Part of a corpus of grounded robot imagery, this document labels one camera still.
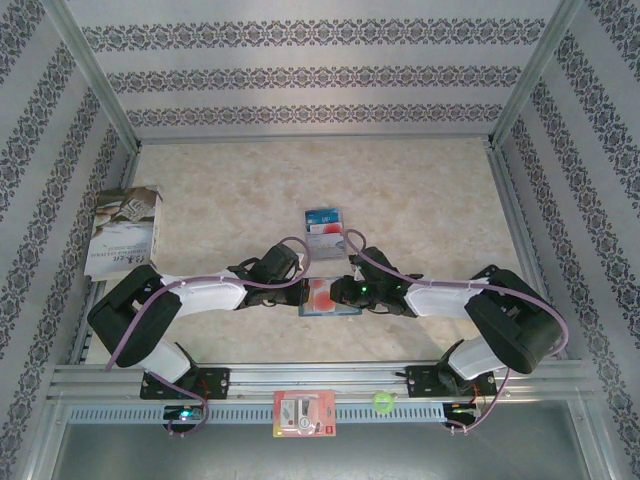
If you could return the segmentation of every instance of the black bracket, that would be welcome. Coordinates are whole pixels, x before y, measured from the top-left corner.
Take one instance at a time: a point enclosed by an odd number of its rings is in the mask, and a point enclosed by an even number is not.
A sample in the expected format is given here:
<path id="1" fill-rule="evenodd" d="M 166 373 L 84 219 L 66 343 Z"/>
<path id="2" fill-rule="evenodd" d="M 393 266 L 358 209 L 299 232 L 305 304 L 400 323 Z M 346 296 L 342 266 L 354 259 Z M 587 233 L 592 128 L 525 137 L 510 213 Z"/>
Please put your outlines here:
<path id="1" fill-rule="evenodd" d="M 231 370 L 228 368 L 202 368 L 198 372 L 191 391 L 207 400 L 226 400 L 229 391 L 229 380 Z M 142 400 L 189 400 L 191 397 L 176 392 L 172 388 L 165 386 L 148 373 L 142 377 L 140 387 L 140 398 Z"/>
<path id="2" fill-rule="evenodd" d="M 438 375 L 440 371 L 441 368 L 436 365 L 409 365 L 406 367 L 404 377 L 407 382 L 409 398 L 442 398 L 459 395 L 473 397 L 476 395 L 474 385 L 479 396 L 493 396 L 497 392 L 496 380 L 491 372 L 478 375 L 465 386 L 463 391 L 455 394 L 440 381 Z"/>

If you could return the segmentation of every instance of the marble floor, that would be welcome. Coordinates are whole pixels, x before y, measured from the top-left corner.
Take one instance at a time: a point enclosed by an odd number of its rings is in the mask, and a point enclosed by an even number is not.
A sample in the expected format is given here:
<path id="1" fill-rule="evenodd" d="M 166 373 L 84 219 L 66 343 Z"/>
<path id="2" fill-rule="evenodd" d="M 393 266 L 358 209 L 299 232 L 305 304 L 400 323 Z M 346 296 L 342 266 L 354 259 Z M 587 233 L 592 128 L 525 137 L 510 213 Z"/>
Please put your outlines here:
<path id="1" fill-rule="evenodd" d="M 467 279 L 496 263 L 520 272 L 487 157 L 477 139 L 300 140 L 145 146 L 136 185 L 160 185 L 159 270 L 215 273 L 304 235 L 303 212 L 337 206 L 405 273 Z M 351 273 L 318 262 L 310 276 Z M 180 318 L 166 339 L 198 362 L 437 359 L 477 331 L 469 319 L 365 312 L 298 317 L 297 308 Z M 87 363 L 106 363 L 93 337 Z"/>

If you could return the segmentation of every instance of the book cover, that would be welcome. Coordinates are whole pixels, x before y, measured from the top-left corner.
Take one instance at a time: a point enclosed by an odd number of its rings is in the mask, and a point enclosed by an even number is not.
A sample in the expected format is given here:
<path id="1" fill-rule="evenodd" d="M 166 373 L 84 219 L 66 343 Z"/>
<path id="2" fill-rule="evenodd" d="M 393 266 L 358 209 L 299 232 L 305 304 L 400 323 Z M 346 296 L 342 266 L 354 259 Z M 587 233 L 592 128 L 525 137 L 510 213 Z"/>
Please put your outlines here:
<path id="1" fill-rule="evenodd" d="M 161 207 L 157 186 L 100 192 L 84 274 L 95 282 L 124 278 L 139 265 L 155 267 Z"/>

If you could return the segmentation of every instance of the wall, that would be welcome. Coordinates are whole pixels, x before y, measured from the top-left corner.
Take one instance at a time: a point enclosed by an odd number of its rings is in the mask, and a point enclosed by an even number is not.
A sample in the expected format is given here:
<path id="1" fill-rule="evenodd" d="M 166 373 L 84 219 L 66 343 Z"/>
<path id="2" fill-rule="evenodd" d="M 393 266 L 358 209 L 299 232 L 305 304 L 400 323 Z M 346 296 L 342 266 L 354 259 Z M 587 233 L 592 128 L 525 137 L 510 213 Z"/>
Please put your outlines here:
<path id="1" fill-rule="evenodd" d="M 69 0 L 143 140 L 488 134 L 558 0 Z"/>
<path id="2" fill-rule="evenodd" d="M 19 472 L 82 313 L 97 192 L 128 154 L 41 4 L 1 0 L 0 479 Z"/>
<path id="3" fill-rule="evenodd" d="M 569 351 L 590 358 L 640 478 L 640 11 L 586 2 L 502 145 Z"/>

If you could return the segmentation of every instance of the floral pattern stripe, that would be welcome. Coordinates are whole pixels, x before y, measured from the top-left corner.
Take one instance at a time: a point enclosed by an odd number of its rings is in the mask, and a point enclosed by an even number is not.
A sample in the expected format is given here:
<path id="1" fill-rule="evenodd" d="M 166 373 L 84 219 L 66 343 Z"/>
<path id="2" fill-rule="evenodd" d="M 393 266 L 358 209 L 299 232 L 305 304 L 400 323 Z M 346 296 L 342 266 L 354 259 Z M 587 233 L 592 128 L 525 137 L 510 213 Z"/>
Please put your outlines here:
<path id="1" fill-rule="evenodd" d="M 236 68 L 110 73 L 116 93 L 344 87 L 512 87 L 520 67 Z"/>
<path id="2" fill-rule="evenodd" d="M 511 134 L 520 159 L 524 162 L 529 183 L 547 227 L 549 239 L 555 249 L 558 266 L 573 303 L 577 321 L 586 338 L 587 348 L 592 355 L 598 377 L 602 381 L 602 390 L 606 395 L 607 404 L 613 414 L 613 420 L 618 426 L 618 435 L 625 445 L 625 452 L 630 456 L 630 465 L 634 475 L 640 477 L 638 414 L 634 410 L 631 396 L 625 390 L 627 386 L 621 379 L 620 366 L 616 362 L 611 342 L 603 332 L 600 314 L 595 307 L 577 254 L 566 231 L 564 220 L 560 216 L 560 209 L 553 197 L 540 158 L 522 117 L 519 117 L 514 124 Z"/>
<path id="3" fill-rule="evenodd" d="M 42 317 L 37 324 L 38 330 L 33 336 L 33 342 L 29 346 L 27 360 L 24 363 L 24 371 L 18 380 L 19 389 L 14 393 L 15 400 L 7 412 L 7 421 L 2 425 L 0 478 L 12 478 L 11 467 L 16 463 L 27 422 L 32 414 L 38 391 L 42 386 L 45 365 L 49 360 L 58 326 L 64 314 L 68 293 L 82 266 L 91 234 L 93 210 L 97 196 L 104 187 L 118 141 L 115 129 L 110 126 L 76 211 L 75 221 L 58 264 L 58 270 L 53 276 L 53 284 L 42 310 Z"/>
<path id="4" fill-rule="evenodd" d="M 11 331 L 32 286 L 35 269 L 45 254 L 49 234 L 99 109 L 100 102 L 88 88 L 32 214 L 33 220 L 27 227 L 24 243 L 18 247 L 13 268 L 0 291 L 0 360 L 4 358 L 4 349 L 9 345 Z"/>
<path id="5" fill-rule="evenodd" d="M 281 105 L 128 110 L 134 127 L 283 123 L 493 122 L 502 105 Z"/>
<path id="6" fill-rule="evenodd" d="M 591 128 L 598 135 L 609 162 L 620 179 L 631 205 L 640 218 L 640 150 L 616 111 L 604 85 L 589 64 L 573 34 L 568 33 L 555 52 L 556 59 L 571 82 Z"/>
<path id="7" fill-rule="evenodd" d="M 640 12 L 629 0 L 589 0 L 589 8 L 598 17 L 611 41 L 640 82 Z"/>
<path id="8" fill-rule="evenodd" d="M 544 19 L 416 18 L 214 22 L 84 27 L 96 52 L 312 45 L 533 45 Z"/>
<path id="9" fill-rule="evenodd" d="M 611 291 L 616 294 L 616 302 L 628 322 L 629 333 L 636 339 L 636 348 L 640 349 L 640 287 L 636 276 L 631 273 L 629 260 L 618 245 L 618 237 L 613 232 L 609 216 L 544 81 L 540 81 L 531 92 L 531 101 L 544 124 L 569 188 L 574 193 Z"/>
<path id="10" fill-rule="evenodd" d="M 38 0 L 14 0 L 0 21 L 0 85 L 44 17 Z"/>
<path id="11" fill-rule="evenodd" d="M 75 67 L 71 53 L 60 43 L 0 152 L 0 223 Z"/>

